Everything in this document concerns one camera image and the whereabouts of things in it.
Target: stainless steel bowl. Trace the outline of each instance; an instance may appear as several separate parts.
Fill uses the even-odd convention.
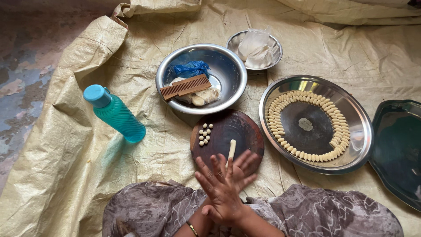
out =
[[[292,90],[323,95],[342,111],[351,132],[350,145],[344,154],[329,162],[311,162],[292,156],[276,141],[266,125],[265,112],[276,97]],[[264,133],[284,157],[317,173],[339,175],[358,169],[368,160],[374,142],[370,118],[354,97],[336,84],[315,76],[292,75],[270,84],[260,99],[259,117]],[[301,129],[298,126],[301,118],[310,120],[313,129],[308,132]],[[310,154],[333,150],[329,145],[333,136],[331,121],[318,106],[301,102],[289,104],[281,112],[281,122],[285,129],[283,137],[297,150]]]
[[[221,90],[222,98],[200,107],[175,98],[166,101],[173,109],[196,115],[216,113],[234,104],[243,94],[247,84],[247,70],[241,59],[225,47],[199,43],[175,50],[159,65],[155,84],[162,99],[160,88],[168,86],[176,77],[174,65],[186,64],[192,60],[202,60],[209,65],[209,81],[213,87]]]
[[[225,47],[227,49],[233,51],[234,53],[237,53],[238,52],[238,45],[230,44],[230,42],[232,41],[232,39],[234,37],[239,36],[241,33],[246,33],[247,31],[248,30],[243,30],[243,31],[235,33],[233,36],[231,36],[228,39]],[[279,43],[279,41],[273,35],[269,35],[269,37],[270,37],[270,40],[268,42],[268,45],[272,46],[272,51],[273,51],[272,63],[269,66],[264,67],[264,68],[249,68],[249,67],[246,67],[247,69],[249,69],[249,70],[265,70],[265,69],[268,69],[268,68],[271,68],[271,67],[275,66],[276,64],[279,63],[279,61],[281,61],[282,53],[283,53],[281,43]]]

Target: blue bottle cap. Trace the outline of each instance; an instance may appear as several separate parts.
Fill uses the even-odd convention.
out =
[[[90,85],[83,92],[83,98],[96,108],[103,108],[111,101],[111,95],[106,87]]]

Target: blue plastic bag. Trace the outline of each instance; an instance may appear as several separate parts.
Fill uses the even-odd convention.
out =
[[[209,78],[208,74],[209,65],[204,61],[190,61],[185,65],[175,65],[174,71],[177,77],[190,78],[200,74],[205,74]]]

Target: bottle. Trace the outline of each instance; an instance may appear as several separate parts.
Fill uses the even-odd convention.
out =
[[[113,127],[129,142],[139,142],[145,137],[146,128],[130,112],[125,103],[116,95],[110,94],[106,87],[88,86],[83,98],[93,105],[98,118]]]

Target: bangle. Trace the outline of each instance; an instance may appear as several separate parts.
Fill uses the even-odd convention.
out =
[[[187,225],[189,225],[190,229],[192,229],[193,234],[194,234],[196,237],[199,237],[199,235],[197,234],[197,232],[196,232],[196,231],[195,231],[195,229],[193,228],[192,224],[190,224],[190,222],[189,222],[189,221],[186,221],[186,224],[187,224]]]

